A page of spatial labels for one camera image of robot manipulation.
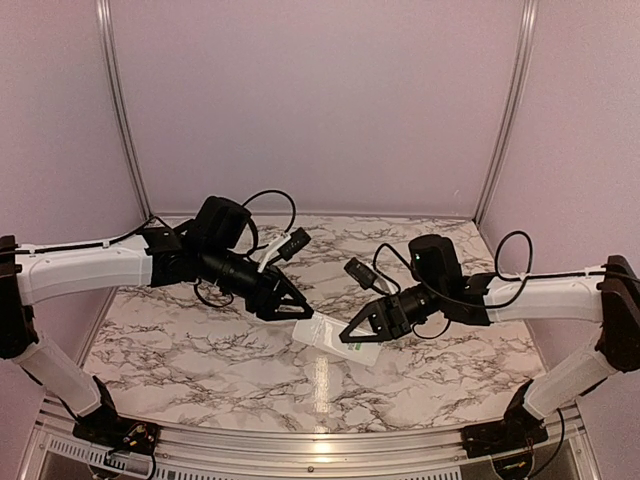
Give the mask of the white remote control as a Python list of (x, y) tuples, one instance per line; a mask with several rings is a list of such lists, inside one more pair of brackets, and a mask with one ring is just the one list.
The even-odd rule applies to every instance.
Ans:
[(347, 323), (315, 312), (310, 319), (296, 322), (292, 338), (307, 346), (314, 347), (345, 360), (372, 367), (378, 360), (381, 346), (377, 343), (344, 343), (340, 333)]

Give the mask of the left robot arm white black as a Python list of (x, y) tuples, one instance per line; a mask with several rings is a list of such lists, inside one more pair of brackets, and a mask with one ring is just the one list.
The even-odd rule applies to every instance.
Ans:
[(163, 287), (205, 281), (244, 300), (263, 321), (306, 320), (313, 309), (276, 267), (310, 241), (287, 229), (256, 262), (235, 247), (252, 224), (251, 213), (230, 199), (210, 196), (197, 215), (177, 227), (144, 224), (115, 239), (68, 245), (17, 244), (1, 239), (1, 356), (61, 399), (78, 423), (106, 445), (125, 438), (105, 386), (71, 361), (34, 325), (35, 304), (50, 298), (111, 287)]

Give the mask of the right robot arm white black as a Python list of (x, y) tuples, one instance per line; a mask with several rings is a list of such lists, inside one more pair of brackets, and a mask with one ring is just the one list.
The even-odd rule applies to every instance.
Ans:
[(625, 257), (575, 272), (466, 276), (447, 237), (417, 237), (409, 252), (404, 264), (415, 286), (366, 304), (340, 333), (343, 343), (399, 339), (437, 312), (468, 326), (552, 319), (599, 326), (586, 345), (518, 389), (495, 428), (502, 446), (519, 446), (563, 404), (617, 373), (638, 370), (639, 279)]

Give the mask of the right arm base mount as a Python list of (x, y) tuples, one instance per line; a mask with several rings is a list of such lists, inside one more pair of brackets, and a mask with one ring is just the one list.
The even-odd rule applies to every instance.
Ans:
[(529, 380), (515, 392), (501, 420), (473, 424), (461, 430), (462, 446), (469, 458), (531, 447), (548, 440), (544, 421), (524, 408)]

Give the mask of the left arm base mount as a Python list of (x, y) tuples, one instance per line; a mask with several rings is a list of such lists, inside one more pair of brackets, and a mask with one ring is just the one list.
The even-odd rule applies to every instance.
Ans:
[(106, 385), (96, 376), (93, 380), (100, 393), (100, 403), (92, 412), (76, 416), (73, 436), (109, 447), (113, 452), (126, 451), (149, 456), (154, 454), (159, 425), (121, 416)]

